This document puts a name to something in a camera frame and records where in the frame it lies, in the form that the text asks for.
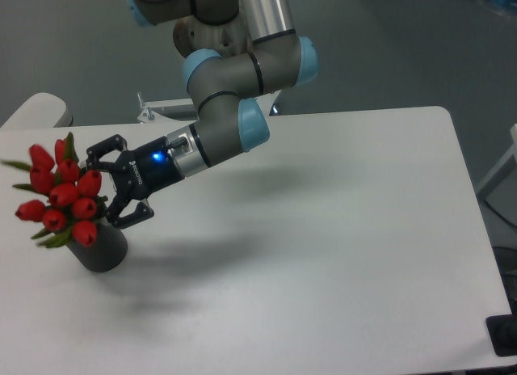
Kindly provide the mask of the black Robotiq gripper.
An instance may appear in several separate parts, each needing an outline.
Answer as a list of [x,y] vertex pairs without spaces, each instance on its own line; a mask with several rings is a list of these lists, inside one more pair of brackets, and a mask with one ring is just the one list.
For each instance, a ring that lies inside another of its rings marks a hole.
[[[81,174],[90,170],[111,174],[116,194],[105,209],[105,218],[118,229],[152,218],[154,211],[146,198],[185,178],[168,154],[165,137],[134,150],[126,149],[126,140],[116,134],[89,147],[86,160],[79,164]],[[102,157],[115,151],[121,153],[115,162],[102,161]],[[138,200],[134,210],[125,213],[132,200]]]

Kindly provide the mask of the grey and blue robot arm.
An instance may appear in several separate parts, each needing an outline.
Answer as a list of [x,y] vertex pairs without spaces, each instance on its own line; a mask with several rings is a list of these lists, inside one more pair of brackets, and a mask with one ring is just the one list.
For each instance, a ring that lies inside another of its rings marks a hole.
[[151,194],[269,139],[257,98],[313,81],[312,41],[298,36],[288,0],[126,0],[141,25],[192,19],[183,81],[196,122],[129,150],[121,136],[87,150],[86,166],[111,176],[115,196],[101,208],[125,229],[153,216]]

